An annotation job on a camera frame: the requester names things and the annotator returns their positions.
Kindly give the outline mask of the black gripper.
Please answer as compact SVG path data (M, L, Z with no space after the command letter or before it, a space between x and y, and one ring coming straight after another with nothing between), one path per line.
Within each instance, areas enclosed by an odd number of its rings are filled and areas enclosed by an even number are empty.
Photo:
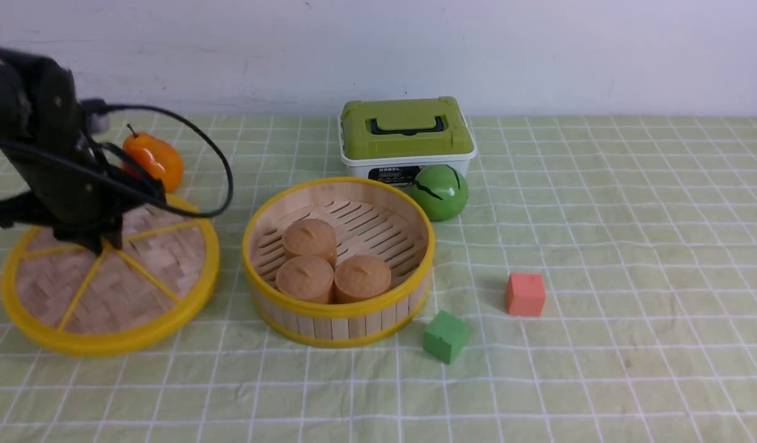
M2 137L0 150L27 185L24 193L0 199L0 227L33 225L51 229L61 242L83 242L100 256L121 250L124 216L131 210L166 203L159 179L143 169L128 173L105 159L99 144L86 138L35 144Z

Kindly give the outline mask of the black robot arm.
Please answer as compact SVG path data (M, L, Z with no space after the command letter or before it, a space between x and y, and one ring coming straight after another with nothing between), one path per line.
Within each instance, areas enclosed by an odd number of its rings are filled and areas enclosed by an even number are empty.
M28 190L0 200L0 227L51 229L94 255L123 245L124 216L165 189L112 143L94 140L99 98L79 101L74 76L56 61L0 47L0 150Z

